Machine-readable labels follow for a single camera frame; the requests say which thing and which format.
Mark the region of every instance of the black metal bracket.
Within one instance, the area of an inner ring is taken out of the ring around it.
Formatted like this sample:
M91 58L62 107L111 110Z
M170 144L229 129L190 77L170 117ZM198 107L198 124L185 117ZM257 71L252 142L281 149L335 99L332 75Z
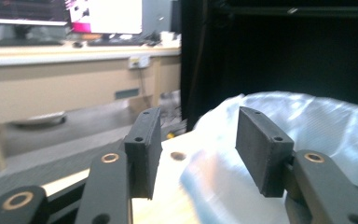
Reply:
M282 197L291 223L358 224L358 188L327 155L293 151L293 140L263 113L240 108L237 145L265 197Z
M98 155L89 176L47 197L38 186L0 197L1 223L132 223L131 198L153 198L162 151L160 110L142 112L119 149Z
M358 18L358 7L217 7L214 10L247 16Z

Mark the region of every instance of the screw hole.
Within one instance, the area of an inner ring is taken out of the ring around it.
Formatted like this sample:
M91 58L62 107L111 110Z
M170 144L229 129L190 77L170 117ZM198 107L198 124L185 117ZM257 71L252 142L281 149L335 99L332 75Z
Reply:
M29 203L33 199L33 197L34 194L30 191L17 193L4 202L3 208L5 210L14 210L21 208L27 203Z
M110 220L107 214L100 214L92 220L92 224L106 224Z
M358 224L358 216L357 215L351 214L348 216L348 219L350 220L350 222Z
M108 153L101 157L101 161L104 163L114 162L120 158L116 153Z
M171 157L176 161L183 161L186 158L186 154L183 152L172 152Z
M304 155L305 159L313 162L324 162L324 158L316 153L307 153Z

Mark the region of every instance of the monitor screen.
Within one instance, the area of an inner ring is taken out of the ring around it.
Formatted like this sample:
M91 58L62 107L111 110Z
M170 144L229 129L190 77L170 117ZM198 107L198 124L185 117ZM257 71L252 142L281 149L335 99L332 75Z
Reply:
M0 24L64 26L62 0L0 0Z
M66 7L75 33L142 32L142 0L67 0Z
M182 33L182 23L181 23L181 7L182 0L175 0L171 3L171 32L177 34Z

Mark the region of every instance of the black curtain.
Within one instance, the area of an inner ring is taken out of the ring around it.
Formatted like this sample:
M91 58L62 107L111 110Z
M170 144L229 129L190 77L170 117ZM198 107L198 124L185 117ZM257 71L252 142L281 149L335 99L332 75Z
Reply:
M240 93L291 91L358 104L358 15L222 13L217 9L224 4L182 0L181 101L188 131Z

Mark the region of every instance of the crumpled plastic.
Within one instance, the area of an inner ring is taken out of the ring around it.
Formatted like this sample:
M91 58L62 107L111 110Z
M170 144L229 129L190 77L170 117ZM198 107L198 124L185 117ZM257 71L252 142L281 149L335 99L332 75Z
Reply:
M289 223L283 198L264 198L237 150L239 107L266 114L294 141L294 150L330 156L358 186L358 105L291 92L260 92L226 99L200 118L195 131L209 144L181 175L201 223Z

